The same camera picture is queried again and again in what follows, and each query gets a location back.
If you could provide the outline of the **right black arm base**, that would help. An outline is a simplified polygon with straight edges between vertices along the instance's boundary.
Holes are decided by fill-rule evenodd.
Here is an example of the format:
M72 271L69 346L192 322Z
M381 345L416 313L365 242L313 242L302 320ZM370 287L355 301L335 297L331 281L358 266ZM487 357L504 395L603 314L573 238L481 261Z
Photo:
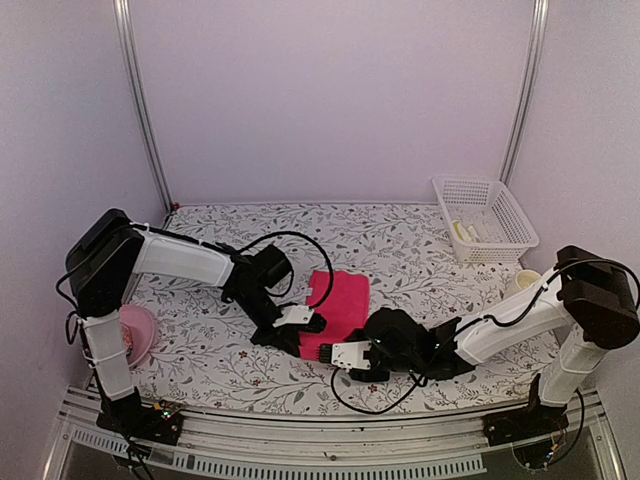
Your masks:
M524 407L483 416L482 431L490 446L551 434L569 425L566 408L543 404L534 395Z

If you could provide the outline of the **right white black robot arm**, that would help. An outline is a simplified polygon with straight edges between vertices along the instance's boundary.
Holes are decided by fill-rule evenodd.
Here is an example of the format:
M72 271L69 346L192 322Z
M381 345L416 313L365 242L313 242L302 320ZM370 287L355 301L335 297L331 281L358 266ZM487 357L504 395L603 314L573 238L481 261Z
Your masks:
M532 386L534 400L517 427L537 436L552 424L604 356L639 335L639 277L626 265L573 245L534 284L484 311L427 329L405 311L381 308L346 343L332 347L331 363L361 382L406 372L414 382L452 380L531 337L568 326L558 357Z

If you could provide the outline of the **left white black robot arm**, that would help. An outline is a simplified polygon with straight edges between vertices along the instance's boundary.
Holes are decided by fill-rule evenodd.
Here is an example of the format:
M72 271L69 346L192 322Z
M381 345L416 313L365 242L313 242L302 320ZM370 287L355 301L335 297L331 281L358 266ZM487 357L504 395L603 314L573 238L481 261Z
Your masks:
M106 211L72 247L66 275L82 332L111 419L128 434L148 426L146 408L134 401L134 384L121 336L120 310L132 279L155 274L195 281L221 289L254 323L252 341L296 356L298 331L310 324L305 305L278 306L268 289L291 265L276 247L245 255L224 244L211 244L136 224L119 209Z

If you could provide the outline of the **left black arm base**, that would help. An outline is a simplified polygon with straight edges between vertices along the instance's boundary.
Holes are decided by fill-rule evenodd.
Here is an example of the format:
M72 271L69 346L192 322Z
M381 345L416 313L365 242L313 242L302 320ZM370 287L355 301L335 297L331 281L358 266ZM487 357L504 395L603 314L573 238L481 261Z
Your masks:
M176 446L182 433L184 416L144 405L137 388L119 400L101 399L97 426L124 438L148 440Z

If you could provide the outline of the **pink red towel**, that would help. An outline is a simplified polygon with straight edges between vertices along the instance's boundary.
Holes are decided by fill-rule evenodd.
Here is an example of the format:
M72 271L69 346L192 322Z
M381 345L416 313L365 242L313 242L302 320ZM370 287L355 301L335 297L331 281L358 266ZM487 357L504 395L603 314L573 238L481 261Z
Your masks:
M321 333L300 333L300 358L317 361L323 344L342 343L356 329L361 329L370 306L369 279L360 274L339 271L327 299L315 309L327 324Z

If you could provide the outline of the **green white patterned towel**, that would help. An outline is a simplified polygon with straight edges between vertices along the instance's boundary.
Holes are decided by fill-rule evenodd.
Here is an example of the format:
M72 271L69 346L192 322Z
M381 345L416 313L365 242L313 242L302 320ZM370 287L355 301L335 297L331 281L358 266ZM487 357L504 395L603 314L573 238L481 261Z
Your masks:
M460 241L479 243L481 241L475 227L473 225L465 226L460 221L454 221L452 223L453 231Z

